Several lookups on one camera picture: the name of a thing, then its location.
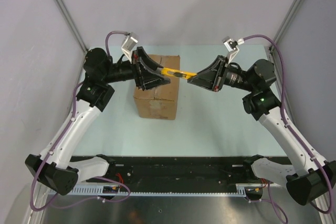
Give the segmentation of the yellow utility knife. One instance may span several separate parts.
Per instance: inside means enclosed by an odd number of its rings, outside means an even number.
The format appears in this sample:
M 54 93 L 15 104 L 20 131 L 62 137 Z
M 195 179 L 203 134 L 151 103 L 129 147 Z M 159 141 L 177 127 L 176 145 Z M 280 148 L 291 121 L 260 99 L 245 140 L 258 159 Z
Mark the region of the yellow utility knife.
M 177 77 L 177 78 L 186 79 L 186 80 L 197 75 L 197 73 L 181 71 L 181 70 L 166 68 L 166 67 L 158 68 L 158 71 L 160 72 L 160 74 L 164 76 Z

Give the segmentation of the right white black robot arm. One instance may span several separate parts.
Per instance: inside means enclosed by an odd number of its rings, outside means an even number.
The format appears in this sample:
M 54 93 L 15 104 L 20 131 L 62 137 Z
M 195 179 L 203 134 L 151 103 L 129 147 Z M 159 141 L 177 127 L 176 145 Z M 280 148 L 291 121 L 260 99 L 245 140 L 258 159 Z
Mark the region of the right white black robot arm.
M 188 79 L 189 84 L 218 92 L 224 85 L 248 91 L 243 97 L 246 113 L 275 138 L 291 164 L 281 165 L 255 155 L 245 161 L 243 179 L 254 183 L 264 178 L 287 189 L 294 201 L 307 205 L 335 185 L 335 162 L 328 162 L 298 132 L 270 86 L 276 81 L 274 64 L 257 60 L 247 71 L 228 58 L 218 56 L 204 70 Z

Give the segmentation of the brown cardboard express box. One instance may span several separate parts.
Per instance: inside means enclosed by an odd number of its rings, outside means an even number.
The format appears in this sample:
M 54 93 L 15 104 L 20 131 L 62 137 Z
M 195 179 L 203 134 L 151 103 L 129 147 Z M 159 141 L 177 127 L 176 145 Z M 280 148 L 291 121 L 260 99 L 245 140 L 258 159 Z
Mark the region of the brown cardboard express box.
M 180 70 L 180 56 L 148 55 L 157 65 Z M 133 98 L 141 118 L 175 120 L 180 79 L 168 77 L 170 83 L 151 90 L 134 88 Z

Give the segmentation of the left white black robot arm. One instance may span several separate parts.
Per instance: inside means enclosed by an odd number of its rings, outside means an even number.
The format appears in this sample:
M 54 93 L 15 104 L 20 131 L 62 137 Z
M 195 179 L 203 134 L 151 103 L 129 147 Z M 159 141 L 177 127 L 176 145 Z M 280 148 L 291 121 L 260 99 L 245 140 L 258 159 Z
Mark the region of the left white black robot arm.
M 37 182 L 66 195 L 78 182 L 100 177 L 105 182 L 115 178 L 113 160 L 105 155 L 71 162 L 71 157 L 83 135 L 104 111 L 115 90 L 112 83 L 134 80 L 136 86 L 145 91 L 169 84 L 163 75 L 163 66 L 155 62 L 143 47 L 131 52 L 129 60 L 112 61 L 102 48 L 87 52 L 83 65 L 85 79 L 73 92 L 72 109 L 49 145 L 39 155 L 30 154 L 25 164 Z

